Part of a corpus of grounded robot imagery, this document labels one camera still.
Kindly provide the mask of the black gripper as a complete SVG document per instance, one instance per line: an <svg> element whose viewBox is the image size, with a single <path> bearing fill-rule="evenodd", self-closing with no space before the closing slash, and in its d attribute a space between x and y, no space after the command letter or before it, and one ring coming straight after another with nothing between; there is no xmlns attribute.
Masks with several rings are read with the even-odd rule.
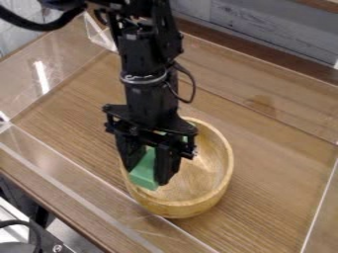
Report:
<svg viewBox="0 0 338 253"><path fill-rule="evenodd" d="M159 83L124 82L127 103L105 104L101 111L107 115L105 131L115 135L117 151L128 172L134 170L146 155L147 147L129 135L142 129L170 128L184 119L178 114L178 85L172 81ZM170 182L179 170L180 156L168 146L156 148L155 179L160 186Z"/></svg>

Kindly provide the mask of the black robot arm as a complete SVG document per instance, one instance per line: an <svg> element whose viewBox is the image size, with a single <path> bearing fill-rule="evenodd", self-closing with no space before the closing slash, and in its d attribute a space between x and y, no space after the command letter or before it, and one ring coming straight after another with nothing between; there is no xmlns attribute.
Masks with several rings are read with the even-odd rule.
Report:
<svg viewBox="0 0 338 253"><path fill-rule="evenodd" d="M188 70L175 61L183 53L183 34L170 0L37 0L63 12L96 6L95 16L109 28L120 56L124 105L107 104L105 130L115 135L127 172L155 153L154 181L163 186L179 170L180 160L194 157L198 129L178 114L178 104L194 98L178 94L178 75Z"/></svg>

